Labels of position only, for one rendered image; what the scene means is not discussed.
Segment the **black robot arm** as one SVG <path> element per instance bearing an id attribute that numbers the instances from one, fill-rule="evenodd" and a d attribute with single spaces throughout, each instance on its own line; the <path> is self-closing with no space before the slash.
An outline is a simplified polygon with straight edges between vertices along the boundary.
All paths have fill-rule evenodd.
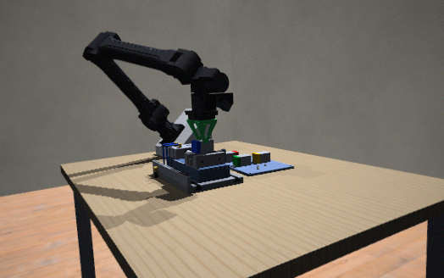
<path id="1" fill-rule="evenodd" d="M 163 71 L 178 79 L 182 85 L 191 84 L 191 92 L 215 94 L 205 94 L 206 111 L 216 110 L 217 107 L 229 112 L 233 105 L 233 93 L 221 93 L 229 87 L 227 75 L 216 68 L 203 67 L 194 51 L 180 48 L 164 50 L 122 42 L 117 33 L 106 31 L 98 34 L 82 56 L 99 67 L 134 103 L 142 123 L 160 134 L 163 139 L 160 144 L 173 143 L 185 126 L 168 122 L 165 116 L 169 115 L 169 110 L 157 99 L 150 102 L 114 59 Z"/>

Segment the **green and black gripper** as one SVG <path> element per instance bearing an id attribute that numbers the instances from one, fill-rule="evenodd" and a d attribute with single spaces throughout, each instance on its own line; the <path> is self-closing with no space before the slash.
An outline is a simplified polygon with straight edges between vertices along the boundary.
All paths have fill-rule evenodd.
<path id="1" fill-rule="evenodd" d="M 203 143 L 208 143 L 211 133 L 217 123 L 215 115 L 218 115 L 218 110 L 206 111 L 205 94 L 210 93 L 191 93 L 191 110 L 187 110 L 191 112 L 186 111 L 186 115 L 188 115 L 188 120 L 186 121 L 191 127 L 191 130 L 194 133 L 196 139 L 202 139 Z M 194 124 L 196 124 L 200 136 L 197 134 Z M 210 126 L 208 129 L 207 137 L 205 138 L 204 132 L 207 124 L 210 124 Z"/>

